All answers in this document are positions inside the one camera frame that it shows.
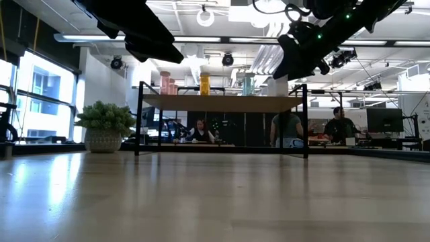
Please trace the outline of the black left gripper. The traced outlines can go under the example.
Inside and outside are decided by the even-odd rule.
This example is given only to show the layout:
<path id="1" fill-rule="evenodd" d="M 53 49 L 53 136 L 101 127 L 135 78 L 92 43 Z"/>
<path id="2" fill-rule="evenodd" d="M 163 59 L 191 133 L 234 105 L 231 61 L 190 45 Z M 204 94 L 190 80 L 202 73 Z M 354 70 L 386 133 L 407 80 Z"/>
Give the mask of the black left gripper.
<path id="1" fill-rule="evenodd" d="M 143 0 L 84 0 L 82 6 L 110 32 L 122 31 L 148 40 L 172 44 L 174 37 Z M 173 45 L 125 43 L 126 50 L 141 63 L 157 59 L 181 63 L 184 56 Z"/>

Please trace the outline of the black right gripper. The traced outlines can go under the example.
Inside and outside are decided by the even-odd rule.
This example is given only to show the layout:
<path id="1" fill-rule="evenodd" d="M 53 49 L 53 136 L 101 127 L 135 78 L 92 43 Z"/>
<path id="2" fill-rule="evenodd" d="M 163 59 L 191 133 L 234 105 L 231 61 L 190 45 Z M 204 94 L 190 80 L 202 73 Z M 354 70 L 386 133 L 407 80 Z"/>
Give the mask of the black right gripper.
<path id="1" fill-rule="evenodd" d="M 328 29 L 294 21 L 277 41 L 283 50 L 283 58 L 273 73 L 274 79 L 285 77 L 291 81 L 313 76 L 315 69 L 323 75 L 330 71 L 324 57 L 336 48 L 336 38 Z"/>

